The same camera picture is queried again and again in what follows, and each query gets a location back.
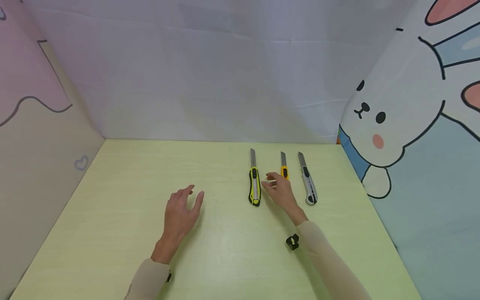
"wrist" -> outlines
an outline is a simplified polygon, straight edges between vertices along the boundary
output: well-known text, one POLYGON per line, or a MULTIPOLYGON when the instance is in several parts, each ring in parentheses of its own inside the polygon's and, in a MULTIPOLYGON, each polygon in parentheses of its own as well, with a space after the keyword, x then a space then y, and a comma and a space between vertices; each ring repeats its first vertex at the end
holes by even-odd
POLYGON ((289 207, 285 210, 290 220, 293 222, 293 225, 298 226, 301 223, 308 221, 307 215, 303 209, 295 204, 295 206, 289 207))
POLYGON ((150 257, 154 262, 161 264, 170 264, 177 252, 183 236, 163 234, 156 242, 155 248, 150 257))

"pink cheek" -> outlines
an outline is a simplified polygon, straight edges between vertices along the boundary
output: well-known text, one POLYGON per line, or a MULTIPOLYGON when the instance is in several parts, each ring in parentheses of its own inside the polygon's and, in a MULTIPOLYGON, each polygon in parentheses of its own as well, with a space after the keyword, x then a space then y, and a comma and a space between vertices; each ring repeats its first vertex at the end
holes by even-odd
POLYGON ((372 137, 372 142, 373 142, 373 145, 377 148, 377 149, 383 149, 384 147, 384 140, 383 138, 378 135, 378 134, 374 134, 373 137, 372 137))

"sleeve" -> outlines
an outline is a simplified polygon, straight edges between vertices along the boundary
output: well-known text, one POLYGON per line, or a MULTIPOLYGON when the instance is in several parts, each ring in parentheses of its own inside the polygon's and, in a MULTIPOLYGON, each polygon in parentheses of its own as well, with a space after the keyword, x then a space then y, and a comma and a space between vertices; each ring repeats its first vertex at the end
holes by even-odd
POLYGON ((124 300, 155 300, 169 274, 169 265, 145 259, 138 267, 124 300))
POLYGON ((311 221, 297 226, 299 242, 322 278, 332 300, 371 300, 362 283, 311 221))

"white backdrop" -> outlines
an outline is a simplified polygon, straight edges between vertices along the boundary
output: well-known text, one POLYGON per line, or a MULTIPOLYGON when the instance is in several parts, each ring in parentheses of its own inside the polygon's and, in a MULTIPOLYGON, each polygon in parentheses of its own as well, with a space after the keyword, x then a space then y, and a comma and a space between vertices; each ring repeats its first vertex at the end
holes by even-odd
POLYGON ((25 0, 107 138, 333 143, 413 0, 25 0))

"table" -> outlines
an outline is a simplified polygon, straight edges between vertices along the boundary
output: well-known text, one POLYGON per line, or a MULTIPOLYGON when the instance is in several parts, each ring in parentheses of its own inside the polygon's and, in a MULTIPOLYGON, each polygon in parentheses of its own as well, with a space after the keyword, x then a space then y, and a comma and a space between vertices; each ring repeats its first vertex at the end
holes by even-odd
POLYGON ((329 299, 301 246, 285 244, 286 215, 265 193, 249 204, 250 148, 262 174, 287 154, 300 206, 373 299, 420 299, 341 146, 134 140, 105 141, 11 299, 122 299, 161 235, 170 194, 190 183, 205 191, 204 207, 162 299, 329 299), (313 207, 298 151, 319 193, 313 207))

